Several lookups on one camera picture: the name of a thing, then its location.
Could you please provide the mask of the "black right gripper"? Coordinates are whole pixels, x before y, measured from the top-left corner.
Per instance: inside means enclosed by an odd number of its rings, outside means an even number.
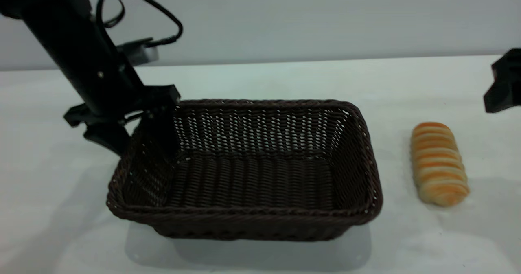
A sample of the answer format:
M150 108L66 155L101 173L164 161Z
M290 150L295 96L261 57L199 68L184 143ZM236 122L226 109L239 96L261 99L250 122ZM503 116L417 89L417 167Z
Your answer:
M494 83L484 94L487 113L521 105L521 48L508 50L492 64Z

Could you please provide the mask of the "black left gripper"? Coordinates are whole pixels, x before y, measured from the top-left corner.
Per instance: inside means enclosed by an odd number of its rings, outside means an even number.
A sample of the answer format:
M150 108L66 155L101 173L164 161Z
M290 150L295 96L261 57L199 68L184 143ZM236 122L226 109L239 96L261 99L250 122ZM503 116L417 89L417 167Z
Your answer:
M134 66L158 59L155 46L117 46L121 61L115 72L98 71L97 79L84 82L77 91L84 103L71 107L65 114L67 123L88 126L84 138L121 157L130 141L125 127L134 117L127 114L143 111L142 146L168 162L175 160L180 149L174 126L175 106L180 94L175 85L145 86Z

